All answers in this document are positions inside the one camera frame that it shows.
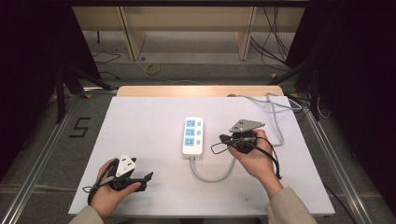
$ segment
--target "person's right hand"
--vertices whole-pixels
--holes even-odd
[[[265,138],[268,140],[265,131],[254,130],[254,133],[259,138],[257,139],[257,147],[272,155],[272,149],[268,142],[260,139]],[[248,154],[241,153],[234,147],[230,147],[229,151],[241,162],[250,175],[256,177],[262,183],[269,198],[272,198],[278,191],[283,189],[275,175],[273,161],[268,156],[256,149],[251,150]]]

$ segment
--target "white power strip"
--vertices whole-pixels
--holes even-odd
[[[186,118],[183,133],[183,156],[200,160],[204,149],[204,119]]]

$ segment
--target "person's left hand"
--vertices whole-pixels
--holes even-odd
[[[107,166],[114,160],[115,159],[107,161],[100,168],[96,180],[99,179],[99,176],[105,171]],[[112,189],[109,185],[104,185],[100,187],[93,195],[91,201],[91,207],[96,210],[96,212],[98,213],[99,217],[102,220],[105,220],[107,217],[113,214],[113,212],[116,210],[117,206],[119,206],[122,199],[124,199],[126,196],[130,195],[135,190],[137,190],[140,187],[140,185],[141,183],[139,182],[133,183],[132,185],[128,186],[126,189],[120,191],[116,191]]]

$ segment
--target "beige sleeve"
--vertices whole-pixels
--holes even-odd
[[[278,192],[265,207],[271,224],[317,223],[291,188]]]
[[[89,205],[85,206],[79,213],[76,215],[69,224],[103,224],[103,220],[99,217],[98,213],[95,209],[90,207]]]

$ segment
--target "hand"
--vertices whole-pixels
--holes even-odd
[[[254,130],[257,134],[257,147],[272,155],[272,149],[267,141],[260,139],[267,138],[264,130]],[[253,149],[248,154],[241,153],[234,147],[229,148],[230,153],[241,162],[247,172],[256,177],[267,191],[268,197],[272,198],[278,191],[283,189],[282,184],[274,172],[273,161],[259,150]]]
[[[99,179],[100,175],[105,171],[107,166],[114,161],[110,160],[107,161],[99,170],[98,176],[96,179]],[[126,189],[116,191],[112,189],[109,185],[104,185],[100,187],[96,193],[92,197],[91,207],[96,210],[99,217],[102,220],[105,220],[109,217],[113,212],[116,210],[117,206],[119,206],[122,199],[126,196],[133,193],[140,187],[140,183],[133,183],[132,185],[128,186]]]

